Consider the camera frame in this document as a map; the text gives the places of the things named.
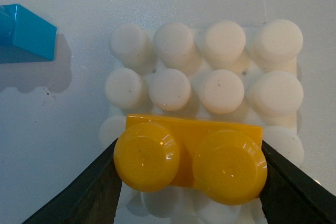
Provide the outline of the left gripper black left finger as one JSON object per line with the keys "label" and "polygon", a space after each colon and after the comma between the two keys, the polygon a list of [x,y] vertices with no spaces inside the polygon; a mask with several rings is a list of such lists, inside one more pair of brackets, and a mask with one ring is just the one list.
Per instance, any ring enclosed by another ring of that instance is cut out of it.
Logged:
{"label": "left gripper black left finger", "polygon": [[113,161],[116,143],[24,223],[114,223],[122,185]]}

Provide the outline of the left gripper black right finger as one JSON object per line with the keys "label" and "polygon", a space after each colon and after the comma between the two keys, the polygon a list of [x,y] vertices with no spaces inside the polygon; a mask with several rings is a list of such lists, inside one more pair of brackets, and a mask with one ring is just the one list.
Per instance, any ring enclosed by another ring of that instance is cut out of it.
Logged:
{"label": "left gripper black right finger", "polygon": [[260,193],[268,223],[335,223],[331,194],[265,141],[268,175]]}

